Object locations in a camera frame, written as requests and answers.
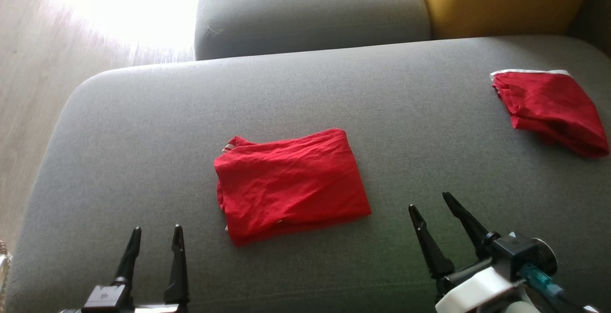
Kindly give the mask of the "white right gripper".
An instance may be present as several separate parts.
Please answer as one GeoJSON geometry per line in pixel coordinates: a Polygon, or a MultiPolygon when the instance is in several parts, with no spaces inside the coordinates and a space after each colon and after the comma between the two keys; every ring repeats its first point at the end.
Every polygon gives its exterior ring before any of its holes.
{"type": "MultiPolygon", "coordinates": [[[[450,193],[443,200],[467,233],[478,259],[490,257],[483,242],[488,230],[450,193]]],[[[523,281],[511,261],[488,259],[463,271],[445,257],[418,208],[410,218],[431,278],[437,282],[437,313],[534,313],[535,305],[521,287],[523,281]]]]}

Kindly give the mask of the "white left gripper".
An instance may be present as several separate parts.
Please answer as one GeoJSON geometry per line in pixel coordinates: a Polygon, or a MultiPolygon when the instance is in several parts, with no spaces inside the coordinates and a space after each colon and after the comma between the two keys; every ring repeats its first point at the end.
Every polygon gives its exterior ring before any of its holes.
{"type": "MultiPolygon", "coordinates": [[[[131,286],[136,259],[140,252],[142,230],[134,228],[128,245],[114,276],[115,285],[131,286]]],[[[185,239],[183,228],[176,225],[171,243],[174,253],[169,283],[165,290],[165,303],[135,306],[128,303],[86,303],[79,309],[64,309],[60,313],[188,313],[190,290],[186,266],[185,239]]]]}

